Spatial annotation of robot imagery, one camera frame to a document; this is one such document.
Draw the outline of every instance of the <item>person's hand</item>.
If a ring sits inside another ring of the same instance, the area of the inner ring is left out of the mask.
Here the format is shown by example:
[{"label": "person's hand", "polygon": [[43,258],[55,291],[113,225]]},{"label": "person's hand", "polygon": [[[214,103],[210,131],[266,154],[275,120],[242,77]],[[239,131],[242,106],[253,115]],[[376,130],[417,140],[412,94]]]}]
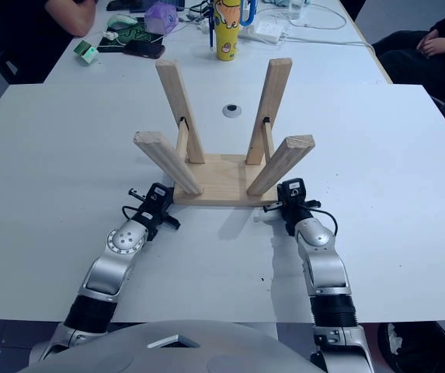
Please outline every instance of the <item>person's hand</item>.
[{"label": "person's hand", "polygon": [[436,56],[445,53],[445,37],[437,37],[436,39],[427,40],[421,46],[421,52],[427,57]]},{"label": "person's hand", "polygon": [[436,29],[434,29],[433,31],[431,31],[430,33],[427,33],[422,39],[421,41],[419,41],[419,44],[417,44],[417,50],[421,50],[422,45],[428,41],[428,40],[432,40],[432,39],[436,39],[437,37],[440,36],[440,32]]}]

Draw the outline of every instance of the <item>small green box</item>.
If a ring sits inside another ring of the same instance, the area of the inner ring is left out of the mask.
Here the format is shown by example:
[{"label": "small green box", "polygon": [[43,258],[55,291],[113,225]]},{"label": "small green box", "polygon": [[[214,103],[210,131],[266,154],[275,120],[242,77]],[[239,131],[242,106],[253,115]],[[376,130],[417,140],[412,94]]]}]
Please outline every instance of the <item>small green box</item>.
[{"label": "small green box", "polygon": [[75,47],[74,52],[81,56],[81,58],[86,61],[88,64],[91,63],[92,60],[98,54],[96,48],[94,48],[90,43],[85,40],[81,40],[77,47]]}]

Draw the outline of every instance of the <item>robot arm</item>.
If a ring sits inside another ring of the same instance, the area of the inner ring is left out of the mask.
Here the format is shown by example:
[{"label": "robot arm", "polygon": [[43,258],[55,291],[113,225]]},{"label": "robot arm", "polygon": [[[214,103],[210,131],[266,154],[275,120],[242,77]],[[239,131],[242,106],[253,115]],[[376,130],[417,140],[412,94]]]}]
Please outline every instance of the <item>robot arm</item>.
[{"label": "robot arm", "polygon": [[365,333],[356,321],[345,265],[335,250],[335,235],[310,212],[320,203],[305,202],[302,179],[281,183],[277,194],[279,201],[264,210],[280,209],[288,234],[297,240],[315,320],[318,352],[311,356],[312,363],[329,373],[373,373]]},{"label": "robot arm", "polygon": [[136,190],[129,194],[143,204],[123,207],[126,217],[126,209],[136,214],[108,234],[105,250],[89,268],[66,320],[58,324],[49,343],[31,350],[30,364],[105,335],[136,254],[156,236],[162,222],[179,228],[180,223],[166,212],[172,203],[172,188],[155,183],[146,197]]}]

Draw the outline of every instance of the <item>upside-down wooden stool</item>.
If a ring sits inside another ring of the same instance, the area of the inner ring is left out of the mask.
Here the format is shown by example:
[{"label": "upside-down wooden stool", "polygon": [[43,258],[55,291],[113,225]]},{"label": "upside-down wooden stool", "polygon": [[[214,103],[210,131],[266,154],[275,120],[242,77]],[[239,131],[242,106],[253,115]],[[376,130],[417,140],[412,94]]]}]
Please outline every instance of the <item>upside-down wooden stool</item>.
[{"label": "upside-down wooden stool", "polygon": [[311,135],[288,136],[274,151],[272,127],[291,65],[290,58],[269,61],[248,153],[226,155],[203,153],[178,65],[156,63],[179,127],[177,146],[161,132],[137,132],[134,143],[176,182],[176,204],[263,206],[276,201],[276,182],[315,146]]}]

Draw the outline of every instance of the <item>table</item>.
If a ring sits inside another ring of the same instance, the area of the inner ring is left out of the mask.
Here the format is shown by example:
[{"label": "table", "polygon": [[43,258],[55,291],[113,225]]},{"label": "table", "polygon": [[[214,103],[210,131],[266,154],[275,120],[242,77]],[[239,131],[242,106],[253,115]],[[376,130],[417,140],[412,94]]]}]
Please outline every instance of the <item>table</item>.
[{"label": "table", "polygon": [[[344,12],[338,0],[314,0],[314,3],[328,6],[343,14],[348,23],[340,30],[313,30],[293,27],[290,34],[308,39],[334,41],[362,41],[354,23]],[[97,44],[101,39],[100,33],[106,29],[106,21],[113,12],[106,11],[107,1],[97,4],[96,21],[91,29],[87,41]],[[186,6],[198,3],[187,0]],[[259,9],[270,5],[260,3]],[[262,12],[262,17],[273,22],[273,12]],[[341,24],[337,16],[318,9],[306,8],[304,21],[315,26],[336,26]],[[156,82],[156,75],[150,74],[153,60],[126,56],[121,53],[100,54],[99,60],[88,66],[80,61],[73,52],[81,39],[74,39],[59,62],[47,77],[45,83],[111,83],[111,82]],[[214,51],[210,51],[208,35],[202,34],[196,26],[188,26],[178,33],[165,38],[165,59],[176,59],[182,66],[185,80],[217,84],[223,78],[233,79],[235,82],[262,84],[267,61],[270,58],[293,58],[295,68],[290,79],[303,83],[374,83],[386,84],[386,78],[379,69],[377,60],[365,47],[348,47],[326,44],[304,44],[286,42],[281,47],[270,46],[252,40],[240,40],[238,56],[231,62],[219,61]]]},{"label": "table", "polygon": [[[153,66],[145,74],[155,74]],[[176,125],[160,82],[10,86],[0,100],[0,319],[62,320],[131,187],[169,183],[132,142]],[[187,91],[205,152],[246,152],[262,83]],[[223,117],[236,102],[242,115]],[[339,222],[360,322],[445,319],[445,121],[421,87],[290,81],[274,141],[313,134],[286,178]],[[137,258],[117,322],[310,322],[283,222],[259,209],[172,206]],[[326,217],[319,217],[331,226]]]}]

